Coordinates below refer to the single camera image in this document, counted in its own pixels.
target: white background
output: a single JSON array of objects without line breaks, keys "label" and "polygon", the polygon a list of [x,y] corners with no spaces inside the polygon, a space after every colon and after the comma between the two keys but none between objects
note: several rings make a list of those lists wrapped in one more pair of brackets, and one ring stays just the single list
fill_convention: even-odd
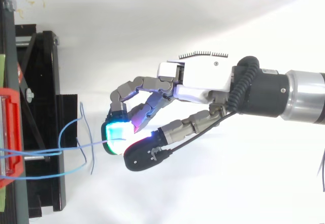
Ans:
[{"label": "white background", "polygon": [[[180,53],[227,52],[234,65],[254,55],[266,69],[325,72],[324,2],[18,0],[22,12],[15,18],[60,37],[61,93],[78,93],[98,141],[110,92],[136,76],[154,77],[160,62]],[[205,108],[174,102],[148,129]],[[43,208],[43,217],[31,223],[323,223],[325,194],[316,177],[323,130],[236,115],[138,173],[98,146],[92,176],[88,164],[66,177],[65,209]],[[78,138],[89,143],[84,123]],[[86,154],[91,162],[90,149]],[[77,151],[64,158],[67,170],[83,161]]]}]

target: black metal frame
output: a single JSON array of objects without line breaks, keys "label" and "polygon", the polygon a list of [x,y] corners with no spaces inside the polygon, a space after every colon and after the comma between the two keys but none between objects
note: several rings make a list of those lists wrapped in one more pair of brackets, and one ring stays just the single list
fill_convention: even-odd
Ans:
[{"label": "black metal frame", "polygon": [[[16,26],[16,36],[24,25]],[[77,95],[59,94],[59,66],[56,35],[51,31],[42,33],[23,32],[31,37],[29,46],[17,47],[18,62],[24,71],[20,83],[22,124],[25,150],[57,148],[58,135],[66,123],[77,118]],[[25,98],[26,89],[35,94],[31,103]],[[65,132],[61,146],[72,142],[76,145],[77,124]],[[41,176],[64,172],[63,154],[44,160],[27,161],[27,176]],[[64,176],[43,180],[28,180],[29,217],[42,216],[42,206],[53,206],[61,211],[66,206]]]}]

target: screw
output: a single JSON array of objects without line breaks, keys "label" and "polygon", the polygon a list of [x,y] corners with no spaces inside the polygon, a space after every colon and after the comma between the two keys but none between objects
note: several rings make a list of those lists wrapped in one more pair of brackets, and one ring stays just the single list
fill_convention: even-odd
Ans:
[{"label": "screw", "polygon": [[54,43],[55,46],[58,46],[60,44],[60,40],[59,40],[59,37],[58,36],[55,36],[53,38],[53,43]]},{"label": "screw", "polygon": [[28,88],[28,89],[26,89],[25,96],[26,96],[27,102],[30,103],[32,101],[32,99],[34,98],[34,93],[31,91],[30,88]]},{"label": "screw", "polygon": [[4,8],[10,12],[14,12],[17,10],[17,2],[16,0],[5,0],[4,1]]}]

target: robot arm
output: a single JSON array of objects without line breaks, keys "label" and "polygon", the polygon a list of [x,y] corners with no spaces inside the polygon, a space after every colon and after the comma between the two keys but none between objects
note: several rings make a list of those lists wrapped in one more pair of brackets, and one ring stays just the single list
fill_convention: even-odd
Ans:
[{"label": "robot arm", "polygon": [[[127,112],[124,102],[139,90],[152,95]],[[102,125],[103,140],[115,122],[131,122],[134,132],[140,131],[174,99],[209,104],[209,110],[172,121],[132,144],[123,154],[128,169],[140,171],[159,164],[174,152],[162,147],[197,134],[192,141],[235,113],[325,124],[325,74],[289,71],[282,75],[260,69],[252,56],[233,67],[226,54],[194,52],[161,63],[157,78],[137,77],[112,92],[111,110]],[[112,153],[107,143],[103,145]]]}]

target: blue light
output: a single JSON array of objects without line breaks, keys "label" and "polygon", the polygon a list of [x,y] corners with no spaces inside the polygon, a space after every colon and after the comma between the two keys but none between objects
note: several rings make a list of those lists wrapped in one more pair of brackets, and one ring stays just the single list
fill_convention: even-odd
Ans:
[{"label": "blue light", "polygon": [[107,142],[108,147],[114,154],[123,154],[130,145],[150,136],[150,131],[141,131],[134,134],[134,126],[130,121],[106,125],[107,140],[125,139],[125,141],[112,140]]}]

